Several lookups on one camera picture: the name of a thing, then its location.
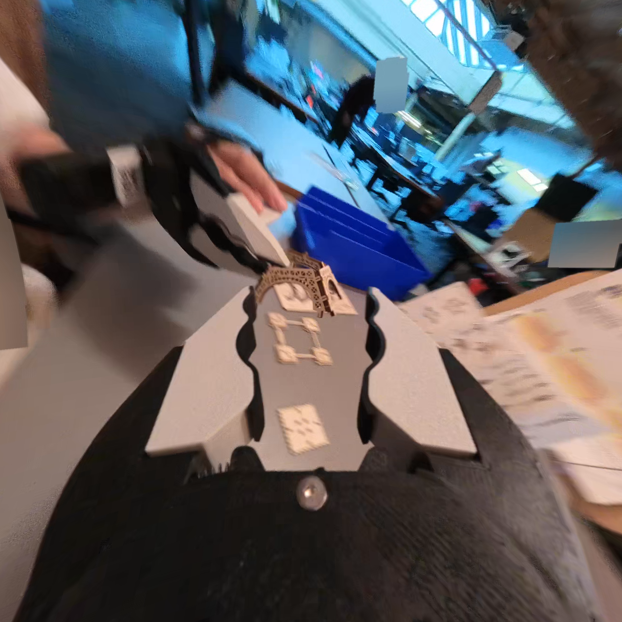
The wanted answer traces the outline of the wooden square platform piece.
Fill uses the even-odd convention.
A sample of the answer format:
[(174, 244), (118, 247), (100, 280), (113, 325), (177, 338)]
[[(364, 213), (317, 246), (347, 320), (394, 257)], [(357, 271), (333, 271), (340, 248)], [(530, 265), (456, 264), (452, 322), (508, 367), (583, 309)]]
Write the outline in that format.
[(322, 419), (314, 405), (279, 408), (277, 417), (291, 455), (302, 455), (330, 445)]

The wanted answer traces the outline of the person's left forearm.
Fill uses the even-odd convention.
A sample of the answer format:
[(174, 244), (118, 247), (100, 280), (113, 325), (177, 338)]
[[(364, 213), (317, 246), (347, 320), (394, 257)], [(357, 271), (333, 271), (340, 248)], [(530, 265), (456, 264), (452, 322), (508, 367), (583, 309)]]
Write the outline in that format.
[(1, 166), (69, 152), (64, 139), (48, 127), (27, 124), (1, 130)]

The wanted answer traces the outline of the large printed instruction sheet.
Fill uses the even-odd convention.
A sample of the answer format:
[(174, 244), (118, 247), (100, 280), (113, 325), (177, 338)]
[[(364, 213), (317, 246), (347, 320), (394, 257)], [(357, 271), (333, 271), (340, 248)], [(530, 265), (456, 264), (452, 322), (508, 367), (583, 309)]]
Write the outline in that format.
[(505, 320), (564, 401), (587, 416), (587, 431), (552, 446), (580, 496), (620, 506), (621, 270), (566, 277), (485, 314)]

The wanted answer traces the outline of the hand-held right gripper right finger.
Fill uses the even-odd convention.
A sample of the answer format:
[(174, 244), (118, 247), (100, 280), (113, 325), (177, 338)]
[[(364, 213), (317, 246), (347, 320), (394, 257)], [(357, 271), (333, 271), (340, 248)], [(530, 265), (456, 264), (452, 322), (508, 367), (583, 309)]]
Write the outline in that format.
[(436, 342), (380, 289), (369, 288), (365, 302), (362, 443), (402, 460), (416, 450), (475, 457), (476, 443)]

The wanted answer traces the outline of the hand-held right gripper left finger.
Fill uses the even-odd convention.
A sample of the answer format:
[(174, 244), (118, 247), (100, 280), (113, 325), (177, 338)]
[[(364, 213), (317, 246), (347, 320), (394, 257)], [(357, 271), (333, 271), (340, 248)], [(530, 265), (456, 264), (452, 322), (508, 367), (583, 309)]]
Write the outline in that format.
[(236, 447), (260, 441), (264, 404), (250, 360), (256, 317), (255, 292), (246, 287), (186, 340), (145, 446), (148, 455), (229, 457)]

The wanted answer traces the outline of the long grey table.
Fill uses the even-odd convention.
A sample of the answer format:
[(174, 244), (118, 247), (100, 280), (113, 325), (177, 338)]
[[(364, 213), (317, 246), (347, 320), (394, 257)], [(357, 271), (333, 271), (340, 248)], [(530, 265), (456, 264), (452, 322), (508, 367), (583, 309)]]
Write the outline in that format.
[(207, 112), (240, 130), (262, 152), (276, 181), (305, 194), (318, 187), (387, 222), (358, 173), (332, 145), (236, 82), (209, 100)]

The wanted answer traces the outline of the wooden sheet with arch cutouts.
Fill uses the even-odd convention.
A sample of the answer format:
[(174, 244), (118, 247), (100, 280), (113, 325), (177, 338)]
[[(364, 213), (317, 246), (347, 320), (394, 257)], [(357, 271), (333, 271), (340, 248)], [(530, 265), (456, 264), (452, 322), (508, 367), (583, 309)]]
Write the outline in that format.
[[(329, 282), (329, 298), (331, 309), (336, 315), (357, 315), (355, 307), (349, 297), (335, 281)], [(315, 311), (314, 303), (307, 291), (299, 284), (285, 283), (274, 286), (279, 303), (288, 312)]]

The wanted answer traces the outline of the black monitor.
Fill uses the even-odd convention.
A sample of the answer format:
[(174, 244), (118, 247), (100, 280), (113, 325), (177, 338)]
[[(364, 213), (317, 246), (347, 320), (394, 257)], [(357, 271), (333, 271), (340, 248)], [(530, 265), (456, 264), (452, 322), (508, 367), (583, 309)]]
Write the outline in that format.
[(556, 173), (534, 205), (534, 209), (555, 222), (571, 222), (594, 199), (598, 190), (575, 178)]

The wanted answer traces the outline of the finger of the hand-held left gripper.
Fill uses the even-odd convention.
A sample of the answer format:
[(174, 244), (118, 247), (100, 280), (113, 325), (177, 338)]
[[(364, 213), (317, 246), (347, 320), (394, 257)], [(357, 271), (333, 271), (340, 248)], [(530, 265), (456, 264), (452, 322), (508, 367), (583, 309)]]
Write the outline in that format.
[(239, 241), (229, 239), (218, 227), (212, 234), (210, 236), (202, 226), (193, 226), (189, 242), (194, 250), (216, 267), (241, 275), (263, 275), (268, 270), (267, 261), (255, 256)]
[(278, 267), (291, 265), (263, 216), (243, 194), (234, 192), (221, 197), (197, 172), (190, 173), (190, 190), (202, 223), (214, 222), (237, 247), (244, 248), (257, 259)]

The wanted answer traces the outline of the person's left hand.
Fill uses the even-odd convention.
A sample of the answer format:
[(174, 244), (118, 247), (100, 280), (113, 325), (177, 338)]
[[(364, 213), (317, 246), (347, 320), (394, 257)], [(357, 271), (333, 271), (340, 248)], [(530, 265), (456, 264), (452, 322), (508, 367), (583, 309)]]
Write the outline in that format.
[(270, 208), (283, 213), (288, 205), (276, 182), (256, 155), (246, 146), (217, 141), (206, 146), (221, 178), (242, 194), (257, 213)]

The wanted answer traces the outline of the tan panel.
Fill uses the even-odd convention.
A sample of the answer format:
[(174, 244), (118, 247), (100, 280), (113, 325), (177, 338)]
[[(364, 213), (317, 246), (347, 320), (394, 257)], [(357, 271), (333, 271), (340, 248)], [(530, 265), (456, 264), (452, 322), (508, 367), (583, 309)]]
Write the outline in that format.
[(554, 230), (559, 222), (532, 207), (526, 210), (495, 244), (496, 248), (515, 245), (527, 253), (532, 262), (547, 260)]

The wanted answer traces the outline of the wooden tower base model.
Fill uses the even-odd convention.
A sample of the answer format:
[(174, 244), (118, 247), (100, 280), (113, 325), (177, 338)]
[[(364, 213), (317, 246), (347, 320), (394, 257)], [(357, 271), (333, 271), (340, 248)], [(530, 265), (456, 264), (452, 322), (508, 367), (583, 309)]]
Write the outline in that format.
[(311, 258), (307, 253), (288, 251), (286, 256), (290, 265), (286, 267), (269, 265), (260, 276), (254, 288), (256, 304), (259, 305), (267, 291), (276, 285), (297, 284), (312, 301), (318, 318), (325, 314), (336, 316), (337, 294), (340, 293), (340, 289), (331, 267)]

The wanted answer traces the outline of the hanging sign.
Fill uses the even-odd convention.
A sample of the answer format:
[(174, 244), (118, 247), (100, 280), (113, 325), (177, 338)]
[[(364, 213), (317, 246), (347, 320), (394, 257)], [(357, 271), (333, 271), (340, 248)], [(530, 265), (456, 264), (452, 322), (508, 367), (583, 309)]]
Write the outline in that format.
[(500, 71), (493, 72), (468, 105), (470, 113), (480, 115), (486, 110), (491, 100), (502, 88), (502, 76), (503, 73)]

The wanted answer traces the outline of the wooden square frame piece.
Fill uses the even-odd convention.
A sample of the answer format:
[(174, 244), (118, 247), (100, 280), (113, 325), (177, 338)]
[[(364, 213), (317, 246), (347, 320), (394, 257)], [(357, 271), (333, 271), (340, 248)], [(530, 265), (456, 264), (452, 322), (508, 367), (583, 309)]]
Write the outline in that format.
[[(304, 316), (299, 320), (291, 320), (278, 312), (267, 314), (267, 323), (274, 333), (274, 353), (281, 364), (298, 364), (303, 360), (314, 362), (318, 366), (333, 365), (331, 353), (320, 342), (320, 324), (314, 317)], [(297, 351), (287, 341), (287, 331), (296, 328), (305, 333), (309, 339), (306, 351)]]

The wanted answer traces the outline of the assembly diagram sheet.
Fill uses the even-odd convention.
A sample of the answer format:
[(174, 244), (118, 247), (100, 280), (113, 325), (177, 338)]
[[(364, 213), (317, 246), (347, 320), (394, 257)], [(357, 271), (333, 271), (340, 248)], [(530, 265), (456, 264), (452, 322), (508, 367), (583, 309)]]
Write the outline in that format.
[(485, 316), (466, 284), (456, 282), (399, 306), (455, 356), (515, 423), (551, 427), (562, 420), (557, 391), (512, 344), (509, 331)]

